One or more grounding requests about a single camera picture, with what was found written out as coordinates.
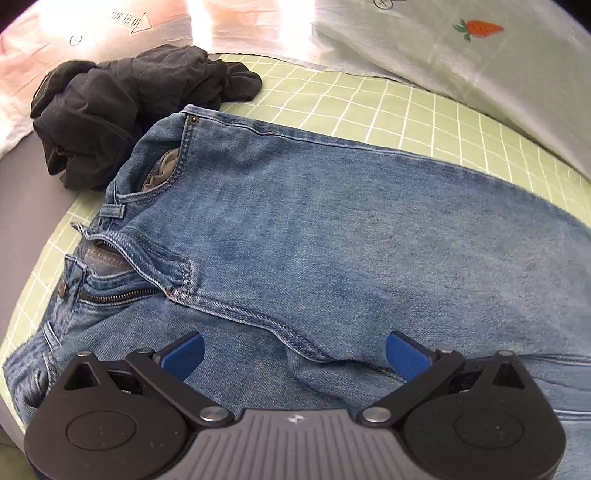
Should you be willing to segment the white printed fabric sheet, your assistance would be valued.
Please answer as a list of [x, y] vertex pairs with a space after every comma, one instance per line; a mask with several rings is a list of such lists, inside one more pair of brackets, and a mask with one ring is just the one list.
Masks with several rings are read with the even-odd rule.
[[590, 34], [555, 1], [38, 1], [1, 31], [2, 151], [49, 70], [161, 44], [405, 80], [590, 171]]

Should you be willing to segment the black crumpled garment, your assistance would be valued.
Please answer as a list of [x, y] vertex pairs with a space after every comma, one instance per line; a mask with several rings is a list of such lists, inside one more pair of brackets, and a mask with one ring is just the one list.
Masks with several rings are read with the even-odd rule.
[[245, 64], [165, 44], [119, 60], [61, 63], [37, 88], [30, 117], [49, 174], [68, 190], [99, 190], [157, 121], [187, 105], [252, 101], [262, 88]]

